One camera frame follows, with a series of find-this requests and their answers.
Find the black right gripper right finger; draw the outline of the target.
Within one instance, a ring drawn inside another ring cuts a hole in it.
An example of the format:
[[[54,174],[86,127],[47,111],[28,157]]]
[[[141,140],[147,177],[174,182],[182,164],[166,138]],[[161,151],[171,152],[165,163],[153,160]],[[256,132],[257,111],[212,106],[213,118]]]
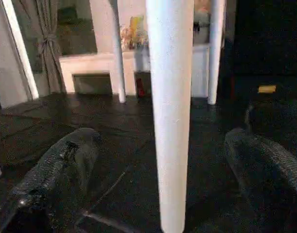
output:
[[[225,136],[225,157],[263,233],[297,233],[297,158],[241,128]]]

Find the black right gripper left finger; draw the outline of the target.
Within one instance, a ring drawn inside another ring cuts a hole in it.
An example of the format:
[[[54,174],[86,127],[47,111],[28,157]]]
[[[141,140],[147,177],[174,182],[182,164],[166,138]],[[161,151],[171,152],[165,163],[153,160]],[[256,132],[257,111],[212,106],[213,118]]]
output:
[[[79,233],[80,211],[99,156],[100,134],[79,128],[52,145],[0,206],[0,233],[13,224]]]

